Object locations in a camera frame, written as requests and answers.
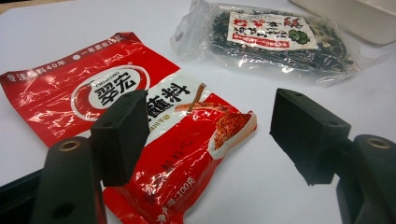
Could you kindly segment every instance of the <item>snack package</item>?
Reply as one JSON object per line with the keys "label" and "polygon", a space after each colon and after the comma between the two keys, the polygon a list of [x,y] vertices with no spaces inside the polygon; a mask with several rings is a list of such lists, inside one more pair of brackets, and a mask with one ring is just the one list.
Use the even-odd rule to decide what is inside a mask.
{"label": "snack package", "polygon": [[271,64],[284,73],[313,73],[318,82],[358,69],[335,22],[267,8],[193,0],[171,44],[185,58],[210,57],[247,69]]}
{"label": "snack package", "polygon": [[124,93],[148,90],[150,135],[128,185],[106,188],[106,205],[124,223],[183,223],[227,151],[256,129],[241,113],[133,33],[118,33],[53,63],[7,72],[8,100],[51,146],[90,135]]}

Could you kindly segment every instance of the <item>white label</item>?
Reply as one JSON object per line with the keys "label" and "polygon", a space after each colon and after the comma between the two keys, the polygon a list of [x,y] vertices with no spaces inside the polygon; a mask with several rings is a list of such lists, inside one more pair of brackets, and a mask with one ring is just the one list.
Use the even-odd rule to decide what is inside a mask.
{"label": "white label", "polygon": [[79,118],[96,121],[123,94],[148,88],[149,74],[144,68],[134,65],[113,67],[78,85],[71,96],[71,107]]}
{"label": "white label", "polygon": [[269,50],[318,49],[314,34],[303,18],[274,14],[232,12],[227,40]]}
{"label": "white label", "polygon": [[[146,145],[166,133],[187,116],[187,111],[176,111],[175,108],[177,105],[192,103],[200,85],[200,81],[183,70],[178,70],[148,90],[150,135]],[[211,93],[211,90],[205,88],[199,102],[204,101]]]}

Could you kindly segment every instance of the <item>seasoning packet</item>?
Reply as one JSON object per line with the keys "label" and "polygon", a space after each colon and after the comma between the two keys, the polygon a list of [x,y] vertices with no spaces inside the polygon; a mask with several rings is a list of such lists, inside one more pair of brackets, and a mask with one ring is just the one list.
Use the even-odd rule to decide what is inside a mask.
{"label": "seasoning packet", "polygon": [[257,126],[204,83],[118,33],[61,60],[7,72],[10,103],[47,146],[90,136],[92,124],[124,93],[148,90],[150,135],[129,184],[106,188],[124,223],[183,223],[227,151]]}
{"label": "seasoning packet", "polygon": [[188,59],[249,70],[271,64],[314,74],[318,83],[358,70],[334,21],[268,8],[193,0],[171,43]]}

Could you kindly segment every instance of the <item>black block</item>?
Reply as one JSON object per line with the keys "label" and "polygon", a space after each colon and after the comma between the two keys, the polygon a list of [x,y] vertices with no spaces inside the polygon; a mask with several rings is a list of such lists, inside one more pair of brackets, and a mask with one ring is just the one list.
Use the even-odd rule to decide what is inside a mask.
{"label": "black block", "polygon": [[270,134],[308,185],[332,182],[334,153],[349,130],[348,123],[303,94],[276,91]]}
{"label": "black block", "polygon": [[149,136],[146,91],[122,95],[92,126],[91,142],[101,153],[106,187],[129,182]]}
{"label": "black block", "polygon": [[0,188],[0,223],[29,222],[40,176],[38,170]]}
{"label": "black block", "polygon": [[396,223],[396,145],[363,134],[354,148],[350,157],[364,197],[355,223]]}
{"label": "black block", "polygon": [[31,223],[106,223],[102,189],[87,138],[65,139],[49,149]]}

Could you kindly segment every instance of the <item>screw hole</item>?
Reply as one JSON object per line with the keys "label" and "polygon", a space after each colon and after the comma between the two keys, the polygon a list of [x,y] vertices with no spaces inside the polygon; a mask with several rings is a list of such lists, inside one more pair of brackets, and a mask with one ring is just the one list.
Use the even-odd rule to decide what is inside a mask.
{"label": "screw hole", "polygon": [[379,147],[379,148],[384,148],[384,149],[390,148],[390,144],[388,142],[386,142],[386,141],[381,140],[381,139],[370,138],[370,139],[367,140],[367,142],[372,147]]}
{"label": "screw hole", "polygon": [[74,210],[75,206],[72,203],[63,203],[53,210],[52,217],[55,219],[62,219],[70,216]]}
{"label": "screw hole", "polygon": [[60,151],[71,151],[73,149],[78,148],[80,145],[80,142],[77,140],[71,140],[64,142],[61,146],[59,146]]}

